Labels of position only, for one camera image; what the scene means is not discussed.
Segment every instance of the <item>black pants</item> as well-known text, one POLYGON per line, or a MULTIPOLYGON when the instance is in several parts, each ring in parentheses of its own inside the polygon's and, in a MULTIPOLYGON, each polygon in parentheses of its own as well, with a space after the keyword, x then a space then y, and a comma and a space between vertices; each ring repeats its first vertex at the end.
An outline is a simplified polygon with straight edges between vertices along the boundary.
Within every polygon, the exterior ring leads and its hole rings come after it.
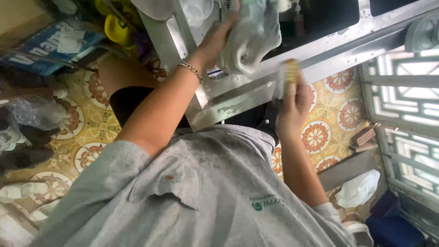
MULTIPOLYGON (((119 89, 113 93, 110 97, 110 105, 121 127, 125 125, 137 106, 153 90, 154 89, 150 87, 133 86, 119 89)), ((269 102, 233 116, 225 120, 224 123, 241 125, 263 131, 273 137, 277 145, 279 143, 279 138, 276 135, 277 112, 277 107, 269 102)), ((183 116, 177 128, 186 127, 190 127, 190 125, 186 116, 183 116)))

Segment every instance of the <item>bracelet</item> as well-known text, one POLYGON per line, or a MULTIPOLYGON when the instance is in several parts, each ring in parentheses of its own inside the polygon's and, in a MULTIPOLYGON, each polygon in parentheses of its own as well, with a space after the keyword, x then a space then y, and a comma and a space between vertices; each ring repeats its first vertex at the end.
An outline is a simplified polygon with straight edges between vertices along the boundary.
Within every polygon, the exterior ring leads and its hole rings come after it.
POLYGON ((203 83, 203 77, 201 77, 200 73, 198 73, 198 71, 190 64, 186 63, 186 62, 181 62, 179 64, 177 64, 178 66, 183 66, 186 69, 192 71, 195 75, 197 75, 198 79, 200 80, 200 83, 203 83))

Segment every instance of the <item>man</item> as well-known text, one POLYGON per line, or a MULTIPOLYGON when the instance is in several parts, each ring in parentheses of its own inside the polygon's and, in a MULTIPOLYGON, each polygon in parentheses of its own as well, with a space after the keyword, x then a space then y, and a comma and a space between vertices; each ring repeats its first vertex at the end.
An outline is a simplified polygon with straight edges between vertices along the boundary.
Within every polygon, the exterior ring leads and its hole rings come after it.
POLYGON ((287 90, 277 135, 258 125, 177 128, 197 73, 213 65, 233 23, 215 25, 188 65, 159 86, 136 65, 100 65, 122 131, 73 183, 33 246, 354 245, 300 138, 310 107, 302 77, 287 90), (271 169, 277 137, 285 183, 271 169))

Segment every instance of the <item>gray t-shirt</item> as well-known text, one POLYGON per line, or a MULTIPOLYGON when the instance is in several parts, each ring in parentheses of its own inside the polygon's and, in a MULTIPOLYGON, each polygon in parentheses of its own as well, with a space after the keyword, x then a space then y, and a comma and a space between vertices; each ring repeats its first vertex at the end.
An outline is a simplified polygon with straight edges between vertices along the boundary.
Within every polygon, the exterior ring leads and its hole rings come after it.
POLYGON ((330 203, 310 208, 276 176, 273 150, 234 125, 178 130, 155 160, 113 142, 31 246, 353 246, 330 203))

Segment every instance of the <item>shirt sleeve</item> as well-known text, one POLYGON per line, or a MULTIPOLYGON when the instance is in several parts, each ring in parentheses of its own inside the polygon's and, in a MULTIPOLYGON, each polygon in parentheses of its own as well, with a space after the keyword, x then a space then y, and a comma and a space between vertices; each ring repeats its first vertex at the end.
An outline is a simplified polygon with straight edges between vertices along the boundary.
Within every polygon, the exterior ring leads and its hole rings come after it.
POLYGON ((324 219, 326 224, 321 226, 336 246, 356 246, 354 236, 342 224, 339 212, 331 203, 318 205, 313 210, 324 219))
POLYGON ((72 184, 31 246, 62 246, 150 163, 150 156, 132 142, 108 144, 72 184))

